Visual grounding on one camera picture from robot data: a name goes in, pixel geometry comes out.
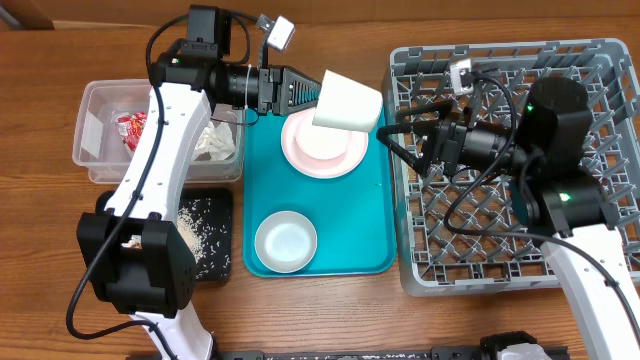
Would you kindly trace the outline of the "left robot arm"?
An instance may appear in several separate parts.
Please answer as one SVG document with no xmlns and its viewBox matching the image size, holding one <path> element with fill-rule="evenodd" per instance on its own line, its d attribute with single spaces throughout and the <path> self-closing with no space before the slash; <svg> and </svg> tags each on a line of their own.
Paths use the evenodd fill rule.
<svg viewBox="0 0 640 360">
<path fill-rule="evenodd" d="M 220 104 L 287 116 L 314 107 L 318 81 L 294 68 L 230 61 L 231 26 L 245 14 L 193 5 L 184 37 L 145 60 L 147 120 L 128 169 L 103 210 L 80 217 L 81 287 L 142 327 L 164 359 L 216 359 L 212 333 L 192 304 L 195 257 L 177 227 L 196 143 Z"/>
</svg>

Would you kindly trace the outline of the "grey bowl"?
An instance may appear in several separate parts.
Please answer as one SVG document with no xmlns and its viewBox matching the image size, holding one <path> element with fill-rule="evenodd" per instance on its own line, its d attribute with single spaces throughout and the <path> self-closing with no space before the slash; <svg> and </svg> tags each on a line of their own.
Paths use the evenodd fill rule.
<svg viewBox="0 0 640 360">
<path fill-rule="evenodd" d="M 279 211 L 266 217 L 254 237 L 254 249 L 269 270 L 290 274 L 302 270 L 313 259 L 318 235 L 312 222 L 294 211 Z"/>
</svg>

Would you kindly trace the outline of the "white tissue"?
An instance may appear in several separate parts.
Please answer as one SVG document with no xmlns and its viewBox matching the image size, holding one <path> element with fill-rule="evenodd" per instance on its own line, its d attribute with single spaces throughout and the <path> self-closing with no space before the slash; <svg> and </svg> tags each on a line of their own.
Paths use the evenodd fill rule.
<svg viewBox="0 0 640 360">
<path fill-rule="evenodd" d="M 236 152 L 233 134 L 228 123 L 215 125 L 209 122 L 202 131 L 194 152 L 193 161 L 226 160 Z"/>
</svg>

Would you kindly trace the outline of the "white cup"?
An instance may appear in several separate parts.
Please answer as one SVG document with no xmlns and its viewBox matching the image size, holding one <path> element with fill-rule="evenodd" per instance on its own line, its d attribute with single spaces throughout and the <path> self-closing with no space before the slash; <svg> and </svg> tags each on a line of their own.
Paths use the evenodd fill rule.
<svg viewBox="0 0 640 360">
<path fill-rule="evenodd" d="M 380 91 L 326 70 L 312 124 L 369 133 L 376 127 L 382 108 Z"/>
</svg>

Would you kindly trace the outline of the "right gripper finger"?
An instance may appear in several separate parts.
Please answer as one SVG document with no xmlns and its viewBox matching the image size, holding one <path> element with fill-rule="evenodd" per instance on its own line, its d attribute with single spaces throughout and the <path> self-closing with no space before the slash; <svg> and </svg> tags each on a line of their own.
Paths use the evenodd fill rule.
<svg viewBox="0 0 640 360">
<path fill-rule="evenodd" d="M 428 175 L 431 166 L 431 156 L 418 157 L 402 147 L 396 141 L 390 139 L 393 134 L 414 134 L 420 138 L 429 135 L 435 128 L 434 124 L 394 124 L 380 127 L 376 131 L 376 138 L 392 153 L 403 160 L 418 175 Z"/>
<path fill-rule="evenodd" d="M 432 128 L 434 123 L 432 120 L 429 121 L 405 121 L 405 118 L 415 116 L 415 115 L 423 115 L 423 114 L 436 114 L 437 117 L 435 122 L 439 120 L 445 119 L 452 111 L 454 102 L 452 100 L 445 100 L 441 102 L 429 103 L 424 105 L 419 105 L 415 108 L 408 108 L 399 110 L 396 113 L 396 130 L 397 131 L 424 131 Z"/>
</svg>

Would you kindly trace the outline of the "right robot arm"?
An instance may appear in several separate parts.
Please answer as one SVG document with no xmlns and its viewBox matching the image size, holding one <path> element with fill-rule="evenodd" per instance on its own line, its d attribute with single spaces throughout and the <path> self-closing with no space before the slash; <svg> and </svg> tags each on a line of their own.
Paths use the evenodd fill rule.
<svg viewBox="0 0 640 360">
<path fill-rule="evenodd" d="M 470 110 L 451 102 L 402 110 L 377 139 L 419 175 L 434 163 L 446 176 L 464 165 L 478 177 L 449 206 L 486 178 L 507 175 L 516 218 L 559 280 L 593 359 L 639 356 L 639 295 L 624 263 L 618 212 L 601 183 L 584 166 L 583 143 L 593 116 L 586 88 L 560 77 L 540 78 L 518 113 L 505 85 L 486 75 L 465 77 L 472 87 L 494 84 L 508 102 L 511 124 L 472 123 Z"/>
</svg>

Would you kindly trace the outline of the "red snack wrapper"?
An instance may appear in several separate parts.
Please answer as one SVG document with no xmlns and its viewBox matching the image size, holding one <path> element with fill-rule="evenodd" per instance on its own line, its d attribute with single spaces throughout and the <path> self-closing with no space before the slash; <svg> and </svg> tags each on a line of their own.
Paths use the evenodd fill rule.
<svg viewBox="0 0 640 360">
<path fill-rule="evenodd" d="M 126 150 L 132 155 L 139 143 L 146 124 L 144 112 L 126 113 L 116 118 L 116 126 Z"/>
</svg>

